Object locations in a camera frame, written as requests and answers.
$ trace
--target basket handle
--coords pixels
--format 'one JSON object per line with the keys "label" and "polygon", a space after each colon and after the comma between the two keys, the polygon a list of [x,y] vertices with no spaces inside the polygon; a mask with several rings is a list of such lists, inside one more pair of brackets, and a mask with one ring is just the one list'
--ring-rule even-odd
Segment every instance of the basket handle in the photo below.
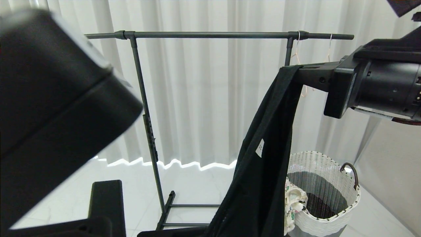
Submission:
{"label": "basket handle", "polygon": [[358,184],[358,175],[357,175],[357,171],[356,171],[356,169],[355,169],[355,167],[352,165],[352,164],[350,164],[350,163],[348,163],[348,162],[345,162],[343,165],[342,165],[342,167],[341,167],[341,171],[343,171],[344,169],[345,169],[345,166],[349,166],[351,169],[352,169],[352,172],[354,173],[354,177],[355,177],[355,185],[354,185],[354,189],[356,190],[357,189],[357,186],[359,186],[359,184]]}

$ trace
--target floral cloth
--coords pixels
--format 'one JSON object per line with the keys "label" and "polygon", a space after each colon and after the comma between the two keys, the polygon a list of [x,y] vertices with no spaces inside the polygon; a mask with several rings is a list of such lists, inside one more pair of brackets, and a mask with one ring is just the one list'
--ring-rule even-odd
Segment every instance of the floral cloth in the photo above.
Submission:
{"label": "floral cloth", "polygon": [[295,228],[295,215],[301,211],[308,212],[307,200],[306,192],[290,183],[287,178],[285,182],[284,236]]}

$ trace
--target black garment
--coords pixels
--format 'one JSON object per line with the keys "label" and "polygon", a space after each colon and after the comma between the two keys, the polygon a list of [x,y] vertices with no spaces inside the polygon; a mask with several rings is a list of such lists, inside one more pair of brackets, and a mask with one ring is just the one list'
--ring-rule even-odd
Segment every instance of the black garment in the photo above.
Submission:
{"label": "black garment", "polygon": [[[267,91],[243,140],[231,186],[204,236],[283,236],[292,124],[302,89],[291,81],[299,68],[281,68]],[[256,149],[262,139],[260,157]]]}

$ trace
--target woven basket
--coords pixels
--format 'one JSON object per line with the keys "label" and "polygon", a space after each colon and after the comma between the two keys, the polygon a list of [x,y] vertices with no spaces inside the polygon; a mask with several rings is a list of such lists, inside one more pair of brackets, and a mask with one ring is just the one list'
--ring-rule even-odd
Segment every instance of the woven basket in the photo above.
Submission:
{"label": "woven basket", "polygon": [[[344,171],[347,165],[355,178]],[[309,198],[307,211],[297,213],[296,227],[288,234],[291,237],[339,236],[360,201],[355,168],[350,163],[341,167],[322,153],[305,151],[290,156],[288,179]]]}

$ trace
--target black metal clothing rack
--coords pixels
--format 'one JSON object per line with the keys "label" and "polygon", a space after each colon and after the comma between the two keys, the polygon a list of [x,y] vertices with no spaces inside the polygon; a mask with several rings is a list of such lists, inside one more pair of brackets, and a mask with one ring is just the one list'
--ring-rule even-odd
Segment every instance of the black metal clothing rack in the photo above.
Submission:
{"label": "black metal clothing rack", "polygon": [[144,106],[145,113],[143,115],[143,121],[145,124],[147,141],[149,145],[149,152],[152,159],[152,167],[155,176],[155,182],[158,190],[158,197],[161,206],[162,215],[157,224],[156,229],[162,230],[164,227],[195,227],[195,226],[207,226],[206,223],[167,223],[168,214],[171,208],[174,207],[216,207],[219,205],[207,205],[207,204],[173,204],[176,193],[171,191],[167,202],[164,203],[164,197],[161,187],[161,181],[158,172],[158,153],[155,147],[155,137],[152,131],[152,124],[149,115],[149,107],[146,98],[145,86],[142,76],[142,69],[139,59],[139,53],[137,50],[137,38],[232,38],[232,39],[288,39],[287,50],[285,56],[285,66],[289,66],[291,60],[291,50],[293,47],[294,40],[305,40],[305,39],[333,39],[333,40],[352,40],[353,35],[345,34],[322,34],[322,33],[308,33],[305,31],[289,31],[289,32],[136,32],[136,31],[117,31],[114,33],[99,33],[99,34],[87,34],[88,39],[110,39],[116,38],[121,40],[130,40],[131,47],[133,50],[133,57],[136,64],[136,72],[139,80],[140,93]]}

